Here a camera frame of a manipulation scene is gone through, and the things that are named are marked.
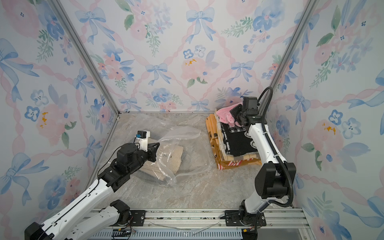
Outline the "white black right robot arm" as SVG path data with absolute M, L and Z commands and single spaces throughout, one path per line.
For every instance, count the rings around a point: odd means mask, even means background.
M 262 167 L 255 177 L 255 191 L 242 201 L 237 211 L 225 211 L 222 219 L 228 227 L 258 228 L 265 226 L 264 210 L 270 205 L 291 207 L 294 200 L 296 166 L 287 162 L 278 150 L 266 122 L 266 112 L 259 110 L 256 97 L 244 98 L 230 112 L 235 120 L 248 128 L 256 144 Z

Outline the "clear plastic vacuum bag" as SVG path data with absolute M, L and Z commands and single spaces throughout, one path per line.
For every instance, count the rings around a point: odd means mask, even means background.
M 138 114 L 118 127 L 103 156 L 110 169 L 161 186 L 177 186 L 211 169 L 203 132 Z

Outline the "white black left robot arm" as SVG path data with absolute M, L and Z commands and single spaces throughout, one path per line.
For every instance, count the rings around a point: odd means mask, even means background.
M 99 203 L 122 187 L 145 162 L 154 163 L 160 143 L 127 143 L 114 152 L 117 157 L 97 179 L 74 201 L 42 224 L 30 224 L 24 232 L 26 240 L 86 240 L 100 230 L 112 226 L 128 226 L 133 219 L 130 207 L 121 200 L 113 201 L 93 217 L 85 220 Z

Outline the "pink fleece blanket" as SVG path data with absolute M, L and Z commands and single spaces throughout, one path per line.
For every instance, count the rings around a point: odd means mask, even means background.
M 227 124 L 229 125 L 230 127 L 234 127 L 234 126 L 237 126 L 237 127 L 241 127 L 242 125 L 240 125 L 236 120 L 235 118 L 233 117 L 233 115 L 231 114 L 231 110 L 234 109 L 235 107 L 237 107 L 238 105 L 242 106 L 242 104 L 235 104 L 235 105 L 231 105 L 231 106 L 228 106 L 228 107 L 225 107 L 225 108 L 221 108 L 219 110 L 216 111 L 216 115 L 217 117 L 219 118 L 219 121 L 223 124 Z

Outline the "black white knit blanket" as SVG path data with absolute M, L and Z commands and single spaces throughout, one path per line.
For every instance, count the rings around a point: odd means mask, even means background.
M 257 153 L 257 147 L 245 127 L 233 128 L 220 123 L 225 153 L 234 157 Z

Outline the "orange cartoon print blanket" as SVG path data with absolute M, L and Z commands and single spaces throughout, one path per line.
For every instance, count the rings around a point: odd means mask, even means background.
M 214 114 L 210 114 L 206 118 L 206 127 L 218 170 L 234 169 L 247 165 L 262 165 L 261 160 L 258 159 L 258 155 L 245 154 L 244 157 L 240 157 L 235 160 L 235 157 L 230 157 L 225 153 L 225 151 L 222 151 L 220 148 L 220 136 L 217 129 L 217 120 Z

